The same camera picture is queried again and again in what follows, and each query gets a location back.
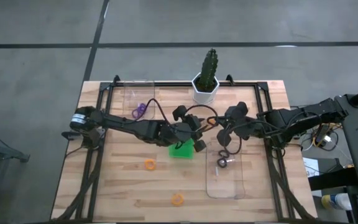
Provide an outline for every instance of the green block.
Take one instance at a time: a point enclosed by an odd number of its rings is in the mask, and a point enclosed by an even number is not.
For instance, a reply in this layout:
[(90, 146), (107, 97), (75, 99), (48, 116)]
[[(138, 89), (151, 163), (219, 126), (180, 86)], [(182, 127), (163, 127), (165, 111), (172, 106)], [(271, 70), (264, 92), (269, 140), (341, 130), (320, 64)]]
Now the green block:
[(192, 139), (187, 140), (183, 145), (175, 149), (176, 144), (169, 146), (169, 156), (172, 158), (192, 159), (194, 153), (194, 141)]

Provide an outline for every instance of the black floor stripe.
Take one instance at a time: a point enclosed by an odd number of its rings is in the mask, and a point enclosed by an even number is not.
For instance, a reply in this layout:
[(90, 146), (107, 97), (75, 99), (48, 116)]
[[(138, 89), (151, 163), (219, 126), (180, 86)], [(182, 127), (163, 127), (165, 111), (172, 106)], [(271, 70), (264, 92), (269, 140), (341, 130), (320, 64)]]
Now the black floor stripe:
[(92, 44), (0, 44), (0, 49), (85, 49)]
[(358, 41), (347, 42), (177, 42), (177, 43), (103, 43), (99, 44), (101, 28), (95, 44), (0, 44), (0, 49), (153, 49), (194, 47), (358, 47)]
[(94, 33), (91, 52), (89, 53), (88, 62), (86, 63), (83, 81), (89, 81), (89, 79), (91, 78), (94, 58), (96, 56), (96, 51), (98, 50), (98, 44), (99, 44), (100, 36), (102, 34), (104, 19), (107, 14), (108, 5), (109, 5), (109, 0), (104, 0), (102, 5), (102, 10), (100, 12), (98, 26), (96, 28), (96, 32)]
[(177, 43), (112, 43), (99, 44), (102, 49), (154, 49), (192, 47), (353, 47), (358, 41), (349, 42), (177, 42)]

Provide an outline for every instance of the purple ring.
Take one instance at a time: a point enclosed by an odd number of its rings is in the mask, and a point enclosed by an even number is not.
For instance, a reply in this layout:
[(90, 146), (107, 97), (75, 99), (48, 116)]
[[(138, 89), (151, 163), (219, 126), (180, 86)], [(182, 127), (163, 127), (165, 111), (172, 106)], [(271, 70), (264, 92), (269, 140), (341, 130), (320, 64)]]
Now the purple ring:
[(132, 117), (135, 119), (139, 119), (142, 115), (144, 115), (146, 111), (146, 104), (140, 103), (137, 108), (132, 111)]

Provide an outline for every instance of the potted cactus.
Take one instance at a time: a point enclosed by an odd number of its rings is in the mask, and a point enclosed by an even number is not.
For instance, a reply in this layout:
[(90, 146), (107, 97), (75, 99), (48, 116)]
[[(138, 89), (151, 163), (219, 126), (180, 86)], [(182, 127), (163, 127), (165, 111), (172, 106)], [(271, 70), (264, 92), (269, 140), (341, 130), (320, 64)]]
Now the potted cactus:
[(211, 49), (205, 56), (201, 72), (191, 81), (194, 88), (193, 99), (199, 104), (208, 104), (215, 98), (219, 81), (215, 77), (218, 66), (216, 50)]

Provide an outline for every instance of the white bottle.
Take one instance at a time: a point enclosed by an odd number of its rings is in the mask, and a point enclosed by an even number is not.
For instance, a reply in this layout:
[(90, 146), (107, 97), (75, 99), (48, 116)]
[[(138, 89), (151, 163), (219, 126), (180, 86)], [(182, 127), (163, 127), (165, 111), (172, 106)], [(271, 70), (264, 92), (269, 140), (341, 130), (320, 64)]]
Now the white bottle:
[(324, 208), (338, 210), (352, 210), (351, 201), (346, 193), (336, 195), (324, 195), (321, 197)]

